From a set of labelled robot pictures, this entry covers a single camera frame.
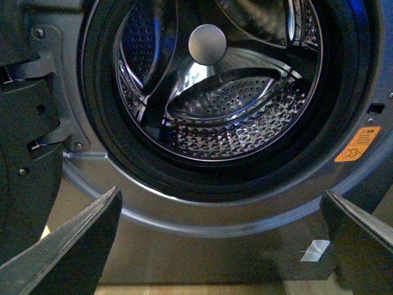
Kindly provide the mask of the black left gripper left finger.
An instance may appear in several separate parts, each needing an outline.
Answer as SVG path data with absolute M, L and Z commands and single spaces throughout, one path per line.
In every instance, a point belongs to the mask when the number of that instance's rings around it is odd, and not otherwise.
M 1 294 L 94 294 L 122 211 L 115 186 L 1 266 Z

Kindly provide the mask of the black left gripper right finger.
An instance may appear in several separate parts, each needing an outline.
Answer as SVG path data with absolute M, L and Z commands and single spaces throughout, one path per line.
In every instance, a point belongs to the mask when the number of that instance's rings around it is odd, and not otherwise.
M 353 294 L 392 294 L 392 227 L 326 190 L 321 210 L 337 260 L 337 280 Z

